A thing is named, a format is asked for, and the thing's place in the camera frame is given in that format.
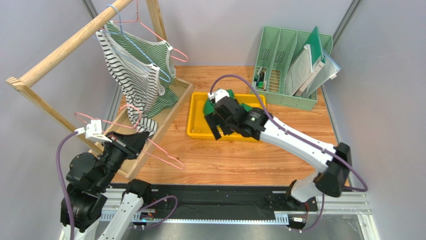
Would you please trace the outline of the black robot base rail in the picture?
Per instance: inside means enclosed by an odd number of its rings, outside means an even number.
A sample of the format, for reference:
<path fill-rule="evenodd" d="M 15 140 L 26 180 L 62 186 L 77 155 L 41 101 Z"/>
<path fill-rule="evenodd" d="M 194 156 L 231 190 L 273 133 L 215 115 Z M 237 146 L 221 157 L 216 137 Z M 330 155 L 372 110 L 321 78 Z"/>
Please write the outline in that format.
<path fill-rule="evenodd" d="M 166 196 L 151 208 L 155 221 L 166 216 L 169 220 L 192 222 L 281 222 L 279 212 L 288 215 L 304 215 L 319 211 L 317 199 L 292 209 L 286 203 L 286 186 L 244 186 L 244 185 L 179 185 L 152 184 L 151 200 Z"/>

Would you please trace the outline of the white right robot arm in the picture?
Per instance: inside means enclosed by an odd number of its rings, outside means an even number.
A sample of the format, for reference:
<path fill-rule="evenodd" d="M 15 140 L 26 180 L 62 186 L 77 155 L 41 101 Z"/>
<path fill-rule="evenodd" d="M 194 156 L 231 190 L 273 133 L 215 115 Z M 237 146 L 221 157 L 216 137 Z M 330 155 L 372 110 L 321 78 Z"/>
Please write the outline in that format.
<path fill-rule="evenodd" d="M 288 202 L 304 203 L 321 194 L 334 198 L 341 196 L 352 165 L 351 148 L 346 143 L 332 145 L 314 139 L 285 126 L 262 108 L 250 108 L 230 96 L 208 95 L 204 111 L 204 118 L 216 140 L 236 133 L 280 147 L 315 169 L 311 175 L 291 183 Z"/>

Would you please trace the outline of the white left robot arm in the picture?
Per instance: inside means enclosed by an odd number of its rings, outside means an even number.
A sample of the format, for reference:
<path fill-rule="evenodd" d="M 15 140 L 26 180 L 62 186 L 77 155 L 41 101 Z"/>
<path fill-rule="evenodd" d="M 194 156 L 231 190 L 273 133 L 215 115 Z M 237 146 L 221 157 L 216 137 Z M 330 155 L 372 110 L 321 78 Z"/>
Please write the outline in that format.
<path fill-rule="evenodd" d="M 107 202 L 104 193 L 126 160 L 136 159 L 149 139 L 149 132 L 106 134 L 101 155 L 84 152 L 72 159 L 69 172 L 62 180 L 64 199 L 61 202 L 60 222 L 67 240 L 94 240 L 103 207 Z M 135 214 L 152 202 L 150 183 L 133 179 L 121 195 L 119 209 L 109 225 L 99 236 L 101 240 L 120 240 Z"/>

